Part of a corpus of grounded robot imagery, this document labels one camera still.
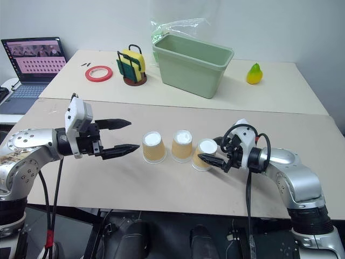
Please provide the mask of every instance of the laptop screen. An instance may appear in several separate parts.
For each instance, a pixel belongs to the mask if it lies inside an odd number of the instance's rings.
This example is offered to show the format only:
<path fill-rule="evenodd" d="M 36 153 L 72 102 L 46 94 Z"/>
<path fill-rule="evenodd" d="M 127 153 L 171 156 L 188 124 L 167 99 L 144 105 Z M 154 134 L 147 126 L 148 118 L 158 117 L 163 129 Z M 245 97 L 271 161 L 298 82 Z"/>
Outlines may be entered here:
<path fill-rule="evenodd" d="M 2 39 L 18 78 L 49 83 L 66 64 L 58 37 Z"/>

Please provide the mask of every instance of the white wall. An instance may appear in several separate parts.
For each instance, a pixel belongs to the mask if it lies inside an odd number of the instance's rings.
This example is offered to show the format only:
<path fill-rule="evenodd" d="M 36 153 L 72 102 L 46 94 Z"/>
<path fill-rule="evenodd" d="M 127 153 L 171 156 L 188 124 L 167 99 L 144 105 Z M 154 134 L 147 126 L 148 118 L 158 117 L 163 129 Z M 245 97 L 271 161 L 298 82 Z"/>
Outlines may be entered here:
<path fill-rule="evenodd" d="M 174 2 L 185 10 L 185 1 Z M 296 62 L 345 133 L 345 1 L 210 1 L 218 3 L 210 41 L 232 47 L 238 59 Z M 0 38 L 59 36 L 69 57 L 129 43 L 149 52 L 149 17 L 149 0 L 0 0 Z M 0 83 L 14 75 L 0 47 Z"/>

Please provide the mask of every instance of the laptop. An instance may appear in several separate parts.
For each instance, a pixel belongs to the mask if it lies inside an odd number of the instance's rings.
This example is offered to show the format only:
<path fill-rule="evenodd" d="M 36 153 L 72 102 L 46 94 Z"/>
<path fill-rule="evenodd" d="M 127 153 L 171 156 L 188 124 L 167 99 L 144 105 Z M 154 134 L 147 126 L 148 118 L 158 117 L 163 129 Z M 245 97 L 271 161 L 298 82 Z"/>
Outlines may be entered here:
<path fill-rule="evenodd" d="M 0 114 L 25 114 L 67 60 L 59 37 L 2 39 L 20 86 L 0 105 Z"/>

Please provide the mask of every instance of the green plastic bin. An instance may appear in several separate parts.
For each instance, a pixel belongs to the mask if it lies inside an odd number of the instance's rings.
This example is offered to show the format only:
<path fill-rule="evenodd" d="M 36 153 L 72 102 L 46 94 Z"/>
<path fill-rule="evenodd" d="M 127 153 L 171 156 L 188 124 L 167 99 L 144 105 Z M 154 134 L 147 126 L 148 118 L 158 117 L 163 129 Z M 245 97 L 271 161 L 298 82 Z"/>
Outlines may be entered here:
<path fill-rule="evenodd" d="M 233 57 L 231 48 L 171 34 L 156 42 L 153 50 L 163 83 L 208 99 L 215 95 Z"/>

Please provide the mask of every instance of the paper cup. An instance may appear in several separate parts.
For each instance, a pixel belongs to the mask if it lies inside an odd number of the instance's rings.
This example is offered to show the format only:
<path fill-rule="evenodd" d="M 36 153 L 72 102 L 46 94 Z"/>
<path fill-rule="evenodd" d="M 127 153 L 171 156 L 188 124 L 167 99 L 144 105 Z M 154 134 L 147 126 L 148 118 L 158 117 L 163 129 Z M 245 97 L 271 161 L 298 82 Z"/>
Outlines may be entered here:
<path fill-rule="evenodd" d="M 150 131 L 143 136 L 142 150 L 147 163 L 160 163 L 167 156 L 162 137 L 156 131 Z"/>
<path fill-rule="evenodd" d="M 213 139 L 202 139 L 199 141 L 195 153 L 193 155 L 192 166 L 198 171 L 208 171 L 211 166 L 205 163 L 198 157 L 198 154 L 212 154 L 215 155 L 217 152 L 217 143 Z"/>
<path fill-rule="evenodd" d="M 171 146 L 171 154 L 177 162 L 186 163 L 192 156 L 192 134 L 189 131 L 180 130 L 174 134 Z"/>

